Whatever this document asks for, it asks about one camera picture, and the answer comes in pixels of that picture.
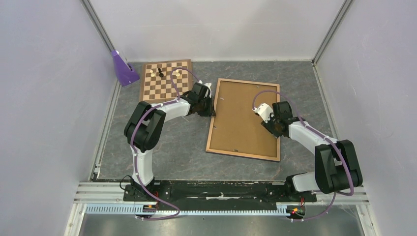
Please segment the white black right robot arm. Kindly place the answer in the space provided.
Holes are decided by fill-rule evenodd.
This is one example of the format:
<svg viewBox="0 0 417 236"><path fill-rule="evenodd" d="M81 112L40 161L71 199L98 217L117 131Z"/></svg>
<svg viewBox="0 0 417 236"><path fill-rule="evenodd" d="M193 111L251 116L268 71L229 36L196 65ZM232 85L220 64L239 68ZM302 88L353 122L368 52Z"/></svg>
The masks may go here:
<svg viewBox="0 0 417 236"><path fill-rule="evenodd" d="M320 191L350 196L363 184L354 144L331 138L313 128L305 119L295 117L289 102L262 103L254 108L261 125L274 137L287 137L314 155L314 171L287 177L284 195L298 200L304 192Z"/></svg>

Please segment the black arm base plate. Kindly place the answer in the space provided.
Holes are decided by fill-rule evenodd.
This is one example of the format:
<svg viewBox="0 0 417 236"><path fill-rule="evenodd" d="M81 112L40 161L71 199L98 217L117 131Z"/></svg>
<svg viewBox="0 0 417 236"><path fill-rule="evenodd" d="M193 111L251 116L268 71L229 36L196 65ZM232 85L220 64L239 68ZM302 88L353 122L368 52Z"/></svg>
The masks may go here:
<svg viewBox="0 0 417 236"><path fill-rule="evenodd" d="M295 192L283 182L219 180L152 180L143 189L135 181L124 188L124 201L153 201L155 196L174 203L182 199L260 199L267 202L315 203L312 192Z"/></svg>

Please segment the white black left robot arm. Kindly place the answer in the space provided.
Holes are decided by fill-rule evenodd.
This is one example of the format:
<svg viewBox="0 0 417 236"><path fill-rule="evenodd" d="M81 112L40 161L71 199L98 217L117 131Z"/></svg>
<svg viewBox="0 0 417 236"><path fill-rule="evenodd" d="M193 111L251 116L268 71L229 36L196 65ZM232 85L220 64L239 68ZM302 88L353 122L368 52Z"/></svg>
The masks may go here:
<svg viewBox="0 0 417 236"><path fill-rule="evenodd" d="M173 100L149 104L137 104L124 129L133 156L133 174L126 193L136 194L148 201L154 195L152 171L153 149L158 144L166 121L197 113L201 117L216 116L211 83L196 82L190 91Z"/></svg>

